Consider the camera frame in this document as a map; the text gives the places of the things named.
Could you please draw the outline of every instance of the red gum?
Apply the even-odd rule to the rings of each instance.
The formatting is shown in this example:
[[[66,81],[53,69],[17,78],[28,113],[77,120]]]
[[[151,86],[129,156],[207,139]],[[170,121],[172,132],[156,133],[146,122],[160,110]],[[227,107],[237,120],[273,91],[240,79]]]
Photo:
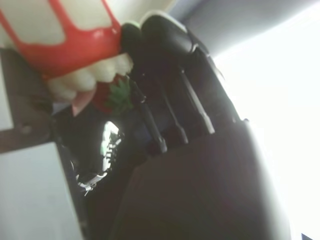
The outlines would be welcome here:
[[[63,76],[92,63],[116,56],[120,51],[121,26],[106,0],[101,0],[112,26],[92,30],[78,29],[59,0],[48,0],[65,34],[65,42],[54,46],[22,42],[0,9],[0,23],[29,64],[46,79]]]

